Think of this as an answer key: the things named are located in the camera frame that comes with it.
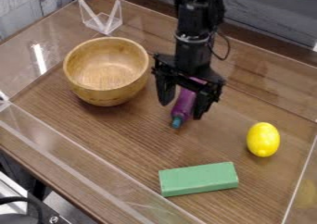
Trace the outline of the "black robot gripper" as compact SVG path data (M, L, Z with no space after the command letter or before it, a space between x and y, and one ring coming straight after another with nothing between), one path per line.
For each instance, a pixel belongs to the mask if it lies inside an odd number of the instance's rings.
M175 59L170 55L154 54L154 59L151 73L156 79L159 103L163 106L171 103L176 86L194 91L192 118L200 119L211 104L219 101L225 78L210 67L203 67L190 74L175 66Z

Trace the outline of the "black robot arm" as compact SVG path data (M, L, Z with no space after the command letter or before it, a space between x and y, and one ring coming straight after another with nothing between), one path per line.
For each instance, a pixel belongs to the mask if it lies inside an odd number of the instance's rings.
M175 87L180 86L195 94L191 114L200 119L211 104L219 102L225 86L225 78L210 66L225 2L175 0L175 11L175 54L154 54L158 101L167 106L175 98Z

